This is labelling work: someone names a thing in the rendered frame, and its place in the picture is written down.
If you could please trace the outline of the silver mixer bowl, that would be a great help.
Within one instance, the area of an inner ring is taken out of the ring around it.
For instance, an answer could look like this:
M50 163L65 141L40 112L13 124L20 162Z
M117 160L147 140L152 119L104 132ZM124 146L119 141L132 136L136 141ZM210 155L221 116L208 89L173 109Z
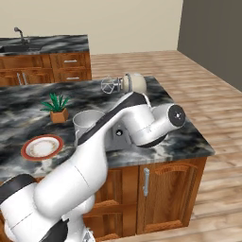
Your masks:
M79 112L73 117L76 136L75 146L78 145L78 138L103 115L104 113L101 111L87 110Z

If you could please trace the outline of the green plant in brown pot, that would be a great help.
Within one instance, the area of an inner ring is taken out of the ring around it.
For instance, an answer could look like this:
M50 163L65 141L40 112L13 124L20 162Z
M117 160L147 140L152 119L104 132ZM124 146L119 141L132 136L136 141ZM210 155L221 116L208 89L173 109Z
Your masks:
M43 102L43 112L49 112L51 121L55 124L64 123L68 119L68 111L66 104L69 97L64 98L63 95L49 94L51 101Z

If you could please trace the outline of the brown wooden cupboard door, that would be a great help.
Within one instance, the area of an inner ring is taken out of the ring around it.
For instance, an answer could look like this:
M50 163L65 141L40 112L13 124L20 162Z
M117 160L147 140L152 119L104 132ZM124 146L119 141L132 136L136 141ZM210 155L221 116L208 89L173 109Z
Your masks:
M139 168L138 234L187 227L190 222L206 157ZM148 195L144 196L144 168L149 169Z
M93 209L83 216L97 242L135 235L139 168L114 168L95 193Z

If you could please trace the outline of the brown wooden cupboard run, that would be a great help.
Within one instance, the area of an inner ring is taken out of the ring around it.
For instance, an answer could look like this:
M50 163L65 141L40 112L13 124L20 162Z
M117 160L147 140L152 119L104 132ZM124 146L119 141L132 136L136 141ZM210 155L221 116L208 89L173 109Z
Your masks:
M0 87L91 79L88 51L0 57Z

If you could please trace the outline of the red rimmed white plate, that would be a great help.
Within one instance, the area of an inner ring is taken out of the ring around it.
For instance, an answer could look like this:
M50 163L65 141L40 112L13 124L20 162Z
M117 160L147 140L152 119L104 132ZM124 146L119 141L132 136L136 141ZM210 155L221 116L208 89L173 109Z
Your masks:
M62 148L63 141L58 135L45 134L25 142L21 155L29 161L42 161L54 157Z

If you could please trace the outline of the dark sink basin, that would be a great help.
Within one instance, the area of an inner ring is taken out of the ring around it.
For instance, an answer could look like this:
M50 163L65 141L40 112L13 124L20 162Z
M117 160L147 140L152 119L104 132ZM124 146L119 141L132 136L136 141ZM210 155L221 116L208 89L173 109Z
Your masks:
M3 45L0 47L0 53L8 52L26 52L26 51L39 51L42 49L41 44L11 44Z

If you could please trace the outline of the grey sink tap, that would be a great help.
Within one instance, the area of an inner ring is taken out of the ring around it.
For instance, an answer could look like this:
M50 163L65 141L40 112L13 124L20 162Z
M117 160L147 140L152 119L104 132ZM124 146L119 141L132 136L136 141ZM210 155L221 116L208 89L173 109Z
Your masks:
M18 32L20 34L22 44L27 44L27 40L24 38L23 31L17 26L15 26L13 30L14 32Z

